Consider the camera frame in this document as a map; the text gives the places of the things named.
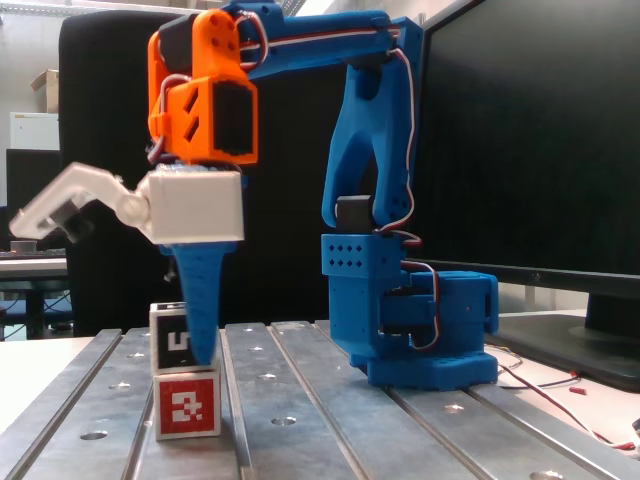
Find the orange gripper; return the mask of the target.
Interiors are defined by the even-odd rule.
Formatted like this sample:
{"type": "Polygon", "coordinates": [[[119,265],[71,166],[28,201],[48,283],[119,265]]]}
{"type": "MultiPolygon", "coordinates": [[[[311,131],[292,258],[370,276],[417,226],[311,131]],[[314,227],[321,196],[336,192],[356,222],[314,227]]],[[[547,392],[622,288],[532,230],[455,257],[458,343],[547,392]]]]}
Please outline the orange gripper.
{"type": "Polygon", "coordinates": [[[152,164],[258,162],[258,92],[241,66],[236,20],[212,9],[162,25],[147,47],[152,164]]]}

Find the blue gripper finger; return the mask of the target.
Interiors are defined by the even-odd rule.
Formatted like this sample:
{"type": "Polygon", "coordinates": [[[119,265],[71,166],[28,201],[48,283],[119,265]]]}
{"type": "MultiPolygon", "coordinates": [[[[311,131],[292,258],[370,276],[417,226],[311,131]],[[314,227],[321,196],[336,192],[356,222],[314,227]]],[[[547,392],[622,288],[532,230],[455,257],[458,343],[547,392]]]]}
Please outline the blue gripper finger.
{"type": "Polygon", "coordinates": [[[215,356],[221,270],[224,257],[235,249],[235,242],[169,246],[178,268],[191,350],[198,365],[209,365],[215,356]]]}

